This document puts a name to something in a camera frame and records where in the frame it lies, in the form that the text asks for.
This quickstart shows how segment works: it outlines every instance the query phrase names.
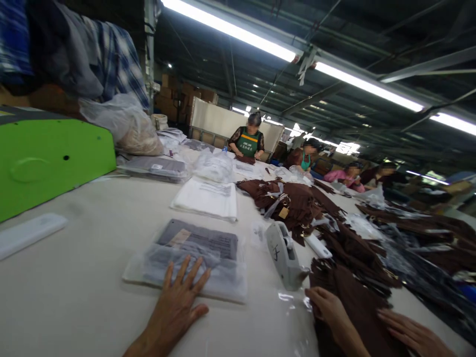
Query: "plaid shirt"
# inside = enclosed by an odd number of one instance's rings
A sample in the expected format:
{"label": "plaid shirt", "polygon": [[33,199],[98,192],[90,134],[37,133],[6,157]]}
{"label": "plaid shirt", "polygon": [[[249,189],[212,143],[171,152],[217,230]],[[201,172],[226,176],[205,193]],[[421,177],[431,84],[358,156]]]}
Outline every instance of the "plaid shirt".
{"label": "plaid shirt", "polygon": [[25,0],[0,0],[0,78],[4,74],[33,75],[29,46]]}
{"label": "plaid shirt", "polygon": [[98,36],[98,65],[91,66],[104,87],[99,98],[107,102],[117,93],[135,95],[145,110],[149,109],[149,98],[145,90],[139,58],[129,33],[109,22],[91,20],[82,16],[86,26]]}

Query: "white plastic object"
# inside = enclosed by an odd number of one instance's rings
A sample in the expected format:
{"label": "white plastic object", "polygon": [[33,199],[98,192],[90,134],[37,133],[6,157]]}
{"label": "white plastic object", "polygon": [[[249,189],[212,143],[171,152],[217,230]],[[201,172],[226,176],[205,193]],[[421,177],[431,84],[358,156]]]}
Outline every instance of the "white plastic object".
{"label": "white plastic object", "polygon": [[311,234],[308,237],[304,237],[304,240],[312,250],[317,254],[317,257],[320,259],[329,259],[332,258],[332,253],[325,247],[324,244],[314,235]]}
{"label": "white plastic object", "polygon": [[64,228],[68,220],[46,213],[0,232],[0,260]]}
{"label": "white plastic object", "polygon": [[182,186],[170,208],[235,222],[238,219],[236,185],[193,176]]}
{"label": "white plastic object", "polygon": [[354,198],[367,202],[370,206],[374,208],[384,209],[386,207],[381,182],[378,183],[377,188],[356,194],[354,195]]}
{"label": "white plastic object", "polygon": [[346,224],[351,226],[362,239],[384,240],[385,235],[371,222],[360,214],[348,214]]}
{"label": "white plastic object", "polygon": [[205,149],[195,162],[193,174],[215,182],[230,183],[235,181],[233,161],[226,152],[211,153]]}
{"label": "white plastic object", "polygon": [[334,189],[336,189],[338,192],[345,192],[347,188],[343,183],[340,183],[337,180],[335,180],[334,182],[331,182],[331,186]]}
{"label": "white plastic object", "polygon": [[[164,243],[162,241],[164,233],[171,224],[178,225],[179,232],[169,243]],[[235,237],[235,242],[229,241],[230,236]],[[227,247],[230,248],[228,257],[223,255]],[[169,262],[174,263],[172,273],[174,281],[187,255],[190,255],[187,272],[199,257],[203,258],[194,283],[207,268],[211,269],[210,278],[200,293],[202,296],[246,303],[248,285],[244,239],[227,232],[210,230],[177,220],[170,221],[161,234],[156,232],[153,243],[145,251],[137,252],[131,257],[122,278],[126,282],[140,282],[161,287]]]}
{"label": "white plastic object", "polygon": [[189,178],[187,164],[162,157],[136,156],[118,169],[131,176],[157,179],[172,183],[184,183]]}
{"label": "white plastic object", "polygon": [[163,114],[152,114],[150,116],[150,119],[152,120],[152,123],[155,124],[155,128],[157,130],[165,130],[167,129],[168,126],[168,118],[166,115]]}
{"label": "white plastic object", "polygon": [[164,148],[152,121],[137,97],[116,94],[105,103],[84,98],[78,102],[79,111],[88,122],[111,132],[118,149],[132,155],[158,156],[163,153]]}
{"label": "white plastic object", "polygon": [[296,165],[293,165],[288,169],[284,167],[278,167],[274,170],[276,176],[281,177],[283,182],[303,183],[307,186],[312,186],[311,180],[309,180],[304,172],[298,169]]}
{"label": "white plastic object", "polygon": [[278,275],[288,291],[298,290],[309,274],[299,265],[293,239],[283,222],[274,222],[266,230],[266,241]]}

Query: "worker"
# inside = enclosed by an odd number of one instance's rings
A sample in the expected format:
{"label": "worker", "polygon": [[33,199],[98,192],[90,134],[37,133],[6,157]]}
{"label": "worker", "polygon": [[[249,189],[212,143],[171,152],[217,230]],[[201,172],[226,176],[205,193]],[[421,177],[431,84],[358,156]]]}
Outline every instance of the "worker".
{"label": "worker", "polygon": [[306,135],[307,133],[305,131],[303,131],[299,136],[296,136],[294,139],[293,139],[293,143],[291,145],[291,151],[293,150],[296,150],[298,148],[300,148],[304,142],[306,141],[306,139],[304,138],[304,136]]}
{"label": "worker", "polygon": [[388,184],[391,184],[389,177],[395,173],[397,170],[397,165],[394,163],[383,163],[379,166],[376,166],[372,169],[365,170],[360,175],[360,182],[363,184],[365,189],[372,190],[377,188],[379,182],[382,183],[384,187]]}
{"label": "worker", "polygon": [[264,135],[259,131],[261,113],[249,115],[247,126],[240,126],[231,139],[229,146],[237,156],[254,157],[259,160],[264,153]]}
{"label": "worker", "polygon": [[291,166],[296,165],[301,172],[311,171],[312,154],[318,152],[319,148],[319,141],[314,138],[308,139],[302,148],[297,148],[289,154],[284,163],[284,167],[289,169]]}
{"label": "worker", "polygon": [[[190,256],[185,258],[172,284],[174,264],[171,262],[164,278],[159,301],[145,330],[129,346],[123,357],[166,357],[187,330],[208,313],[208,306],[193,302],[210,277],[210,269],[194,285],[193,281],[203,259],[198,258],[185,276]],[[323,288],[306,289],[305,294],[318,308],[321,319],[332,331],[335,342],[348,357],[370,357],[360,335],[352,324],[339,298]],[[414,350],[420,357],[455,357],[456,355],[426,327],[390,310],[379,310],[377,316],[388,325],[390,334]]]}
{"label": "worker", "polygon": [[343,170],[334,170],[328,172],[324,176],[324,180],[327,182],[343,183],[346,187],[351,188],[357,192],[365,192],[365,187],[360,182],[360,171],[362,169],[362,163],[359,161],[353,161],[347,164]]}

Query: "woman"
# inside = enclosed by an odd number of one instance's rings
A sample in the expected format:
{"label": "woman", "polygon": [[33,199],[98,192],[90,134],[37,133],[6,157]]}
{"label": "woman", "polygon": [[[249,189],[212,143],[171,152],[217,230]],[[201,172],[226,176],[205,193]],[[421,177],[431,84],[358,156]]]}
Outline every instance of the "woman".
{"label": "woman", "polygon": [[397,165],[394,163],[383,163],[372,169],[365,170],[362,175],[360,175],[360,182],[365,189],[368,190],[377,188],[379,182],[386,187],[388,186],[387,184],[391,184],[391,180],[388,178],[393,175],[396,170]]}
{"label": "woman", "polygon": [[296,165],[299,171],[309,172],[311,171],[312,158],[311,155],[319,150],[319,141],[314,138],[307,140],[301,148],[295,149],[289,154],[284,163],[284,167],[289,169],[291,166]]}
{"label": "woman", "polygon": [[360,183],[359,174],[361,169],[362,164],[359,161],[353,161],[350,164],[347,164],[343,170],[328,172],[324,176],[324,180],[327,182],[334,182],[337,180],[348,188],[362,193],[365,192],[365,187]]}
{"label": "woman", "polygon": [[240,126],[228,145],[237,156],[254,157],[259,160],[264,153],[264,135],[259,131],[261,113],[255,112],[249,115],[247,126]]}

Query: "clothing tag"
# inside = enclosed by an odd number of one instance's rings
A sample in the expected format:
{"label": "clothing tag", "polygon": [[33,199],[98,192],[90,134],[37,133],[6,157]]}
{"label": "clothing tag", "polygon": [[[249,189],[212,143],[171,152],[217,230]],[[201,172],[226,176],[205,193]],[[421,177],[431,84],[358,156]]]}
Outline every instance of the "clothing tag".
{"label": "clothing tag", "polygon": [[288,216],[288,213],[289,213],[289,209],[287,209],[286,207],[283,207],[283,209],[282,209],[281,212],[279,213],[279,216],[280,216],[282,219],[286,219],[286,217]]}
{"label": "clothing tag", "polygon": [[176,235],[175,237],[173,237],[171,239],[170,242],[167,243],[168,246],[171,246],[173,248],[177,248],[177,249],[180,249],[180,247],[182,246],[182,244],[188,239],[188,237],[190,237],[190,232],[185,230],[185,229],[181,229]]}

